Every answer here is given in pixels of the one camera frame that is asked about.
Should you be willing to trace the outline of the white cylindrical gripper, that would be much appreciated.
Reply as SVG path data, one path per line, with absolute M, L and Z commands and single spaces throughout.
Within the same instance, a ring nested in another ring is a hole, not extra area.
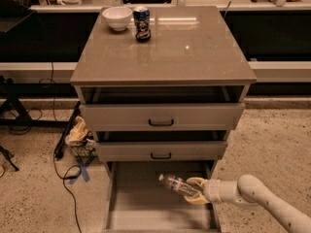
M 196 195 L 189 197 L 185 196 L 185 200 L 192 205 L 205 205 L 208 203 L 223 203 L 221 188 L 221 180 L 206 180 L 199 177 L 192 177 L 186 180 L 187 184 L 196 185 L 203 188 L 203 194 L 197 193 Z

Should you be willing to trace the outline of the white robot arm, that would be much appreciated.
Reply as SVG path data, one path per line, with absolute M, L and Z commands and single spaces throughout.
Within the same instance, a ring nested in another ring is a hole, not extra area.
M 276 196 L 261 180 L 243 175 L 236 182 L 189 178 L 187 184 L 201 188 L 197 195 L 186 196 L 193 205 L 231 203 L 236 206 L 262 206 L 289 233 L 311 233 L 311 218 Z

